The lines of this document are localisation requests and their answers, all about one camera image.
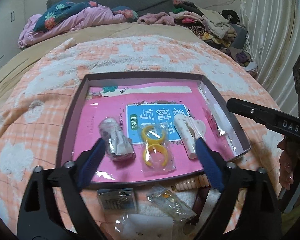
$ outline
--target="pink blanket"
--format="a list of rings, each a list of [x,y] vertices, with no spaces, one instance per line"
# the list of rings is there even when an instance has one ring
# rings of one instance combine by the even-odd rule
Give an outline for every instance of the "pink blanket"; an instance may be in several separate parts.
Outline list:
[[[41,16],[41,14],[35,14],[29,18],[19,36],[19,48],[34,45],[64,32],[76,31],[91,26],[115,24],[127,21],[127,18],[123,14],[114,15],[109,7],[98,5],[98,7],[83,9],[78,14],[69,17],[45,33],[33,32],[33,28]]]
[[[148,13],[139,17],[139,24],[165,24],[165,25],[175,25],[174,18],[166,14],[165,12],[161,13]]]

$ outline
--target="white curtain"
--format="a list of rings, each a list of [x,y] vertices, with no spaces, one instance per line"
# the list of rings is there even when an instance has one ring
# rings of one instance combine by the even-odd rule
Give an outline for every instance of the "white curtain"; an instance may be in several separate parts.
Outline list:
[[[241,15],[257,81],[283,112],[298,116],[292,67],[300,54],[300,0],[241,0]]]

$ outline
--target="orange plaid blanket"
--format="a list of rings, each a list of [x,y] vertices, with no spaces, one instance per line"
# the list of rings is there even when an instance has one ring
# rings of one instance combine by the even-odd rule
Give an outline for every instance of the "orange plaid blanket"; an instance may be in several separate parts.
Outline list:
[[[172,71],[206,75],[225,100],[236,97],[278,109],[270,95],[231,58],[201,43],[162,36],[107,38],[76,44],[71,38],[53,49],[22,77],[0,114],[0,217],[15,233],[18,210],[32,169],[54,168],[62,125],[77,86],[88,73]],[[279,193],[282,136],[237,116],[252,150],[237,161],[246,169],[265,167]],[[138,192],[139,201],[145,200]],[[82,196],[98,224],[111,224],[98,204],[96,192]],[[67,228],[72,224],[60,191],[57,202]],[[234,228],[235,209],[228,229]]]

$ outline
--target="wrapped item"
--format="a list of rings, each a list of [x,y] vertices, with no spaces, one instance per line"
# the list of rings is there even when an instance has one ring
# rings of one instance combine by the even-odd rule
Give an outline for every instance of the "wrapped item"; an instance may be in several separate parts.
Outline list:
[[[120,240],[171,240],[173,219],[125,214],[123,218],[116,220],[114,229],[117,232],[115,239]]]
[[[255,62],[250,62],[249,65],[246,66],[245,70],[249,73],[250,76],[256,79],[258,75],[258,65]]]
[[[177,223],[184,223],[196,216],[191,208],[168,189],[157,185],[147,194],[148,200]]]
[[[206,133],[204,122],[194,120],[192,117],[185,116],[184,114],[176,114],[174,116],[174,127],[180,135],[188,158],[195,159],[197,157],[195,153],[195,141],[198,138],[204,138],[204,134]]]
[[[105,118],[99,124],[101,137],[105,140],[106,151],[111,160],[122,161],[135,157],[131,143],[114,118]]]
[[[148,175],[163,174],[175,170],[170,150],[168,124],[154,124],[139,128],[144,141],[142,149],[142,172]]]
[[[132,188],[99,189],[98,200],[105,212],[136,212],[136,201]]]

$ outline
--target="yellow bracelet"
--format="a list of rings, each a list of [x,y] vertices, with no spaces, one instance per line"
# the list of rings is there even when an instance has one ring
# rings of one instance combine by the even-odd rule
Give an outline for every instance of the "yellow bracelet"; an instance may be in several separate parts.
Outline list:
[[[152,139],[152,138],[149,138],[147,136],[148,131],[153,129],[153,128],[154,128],[153,125],[148,125],[148,126],[146,126],[142,129],[141,137],[142,137],[143,141],[147,142],[150,145],[151,144],[161,144],[161,143],[163,143],[163,141],[166,137],[166,134],[165,134],[164,131],[162,131],[162,137],[160,137],[159,139]]]
[[[149,167],[152,166],[152,163],[149,160],[147,160],[147,153],[148,151],[150,153],[150,151],[153,151],[154,149],[160,152],[164,156],[164,162],[161,165],[162,167],[166,166],[169,160],[168,151],[165,147],[163,147],[160,144],[152,144],[145,148],[143,152],[143,160],[145,161],[146,165],[148,165]]]

